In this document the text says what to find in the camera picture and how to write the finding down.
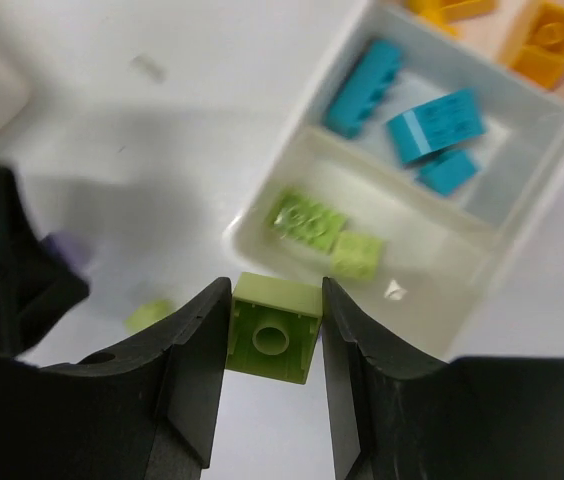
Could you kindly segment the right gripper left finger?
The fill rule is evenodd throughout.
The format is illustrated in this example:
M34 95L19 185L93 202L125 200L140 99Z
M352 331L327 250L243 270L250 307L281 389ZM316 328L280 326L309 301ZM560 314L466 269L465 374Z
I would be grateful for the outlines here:
M0 479L197 479L209 466L231 283L76 364L0 355Z

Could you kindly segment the orange oval printed lego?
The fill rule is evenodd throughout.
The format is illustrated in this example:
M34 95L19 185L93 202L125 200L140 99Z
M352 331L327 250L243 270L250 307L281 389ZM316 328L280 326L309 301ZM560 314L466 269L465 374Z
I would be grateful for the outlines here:
M564 77L564 4L530 1L518 15L498 60L546 90Z

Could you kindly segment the green lego brick front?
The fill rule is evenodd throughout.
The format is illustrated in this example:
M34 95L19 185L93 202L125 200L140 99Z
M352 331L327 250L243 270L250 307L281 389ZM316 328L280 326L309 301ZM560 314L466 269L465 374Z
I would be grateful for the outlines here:
M305 384L322 316L320 287L242 273L232 293L226 368Z

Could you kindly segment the green square lego brick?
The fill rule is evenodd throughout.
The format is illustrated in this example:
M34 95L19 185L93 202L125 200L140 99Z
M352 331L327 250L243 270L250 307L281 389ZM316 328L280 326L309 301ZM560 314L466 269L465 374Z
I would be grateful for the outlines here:
M343 278L370 281L376 275L383 248L384 242L380 238L344 230L332 250L332 273Z

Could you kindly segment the green long lego brick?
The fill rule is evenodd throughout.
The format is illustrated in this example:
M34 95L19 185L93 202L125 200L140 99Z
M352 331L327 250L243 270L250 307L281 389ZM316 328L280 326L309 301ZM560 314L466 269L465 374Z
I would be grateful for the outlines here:
M329 254L348 217L296 189L285 189L269 211L266 224L281 238L289 238Z

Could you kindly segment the teal rounded lego brick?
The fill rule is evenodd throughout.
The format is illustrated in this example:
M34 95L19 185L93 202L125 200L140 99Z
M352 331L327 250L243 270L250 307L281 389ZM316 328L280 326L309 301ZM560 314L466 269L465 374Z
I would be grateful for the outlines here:
M413 107L386 122L402 165L485 133L472 89L461 89Z

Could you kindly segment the teal square lego brick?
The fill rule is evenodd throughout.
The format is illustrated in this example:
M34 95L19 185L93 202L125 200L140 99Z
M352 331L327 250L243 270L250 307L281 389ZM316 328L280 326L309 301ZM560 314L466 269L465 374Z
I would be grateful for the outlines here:
M447 150L425 164L416 180L438 195L448 197L477 173L478 167L466 150Z

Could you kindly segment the green sloped lego brick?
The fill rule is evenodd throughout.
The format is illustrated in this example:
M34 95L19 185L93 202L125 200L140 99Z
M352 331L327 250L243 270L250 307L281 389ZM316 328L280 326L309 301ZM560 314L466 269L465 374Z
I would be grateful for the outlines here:
M139 306L125 321L131 333L140 332L161 321L176 310L169 299L158 299Z

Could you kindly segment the orange sloped lego brick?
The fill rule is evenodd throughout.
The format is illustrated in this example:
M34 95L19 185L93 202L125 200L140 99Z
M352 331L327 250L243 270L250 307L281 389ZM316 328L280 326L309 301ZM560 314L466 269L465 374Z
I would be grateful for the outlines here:
M416 17L453 37L458 31L454 22L490 14L498 7L496 0L404 0L402 5Z

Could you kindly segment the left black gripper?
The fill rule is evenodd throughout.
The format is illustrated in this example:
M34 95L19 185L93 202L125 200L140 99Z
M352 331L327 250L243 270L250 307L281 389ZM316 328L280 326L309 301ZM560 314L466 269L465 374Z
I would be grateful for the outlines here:
M89 284L38 241L12 170L0 166L0 353L36 346L89 293Z

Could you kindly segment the purple square lego brick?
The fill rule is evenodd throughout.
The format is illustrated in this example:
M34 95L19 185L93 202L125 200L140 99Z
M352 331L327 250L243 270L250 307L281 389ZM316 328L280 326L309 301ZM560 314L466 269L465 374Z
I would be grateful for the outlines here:
M47 234L41 244L72 271L86 275L93 258L92 247L82 238L66 230Z

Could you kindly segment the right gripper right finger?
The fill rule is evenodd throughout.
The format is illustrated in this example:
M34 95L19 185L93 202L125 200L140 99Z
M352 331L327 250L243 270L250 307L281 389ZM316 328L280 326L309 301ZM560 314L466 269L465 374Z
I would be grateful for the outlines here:
M564 479L564 358L443 362L322 283L339 479Z

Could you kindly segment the teal long lego brick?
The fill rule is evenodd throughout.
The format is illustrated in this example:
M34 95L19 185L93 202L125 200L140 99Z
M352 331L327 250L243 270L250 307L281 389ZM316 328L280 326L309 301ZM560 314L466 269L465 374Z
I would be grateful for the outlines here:
M323 125L346 138L357 137L402 66L402 50L386 40L371 42L333 98Z

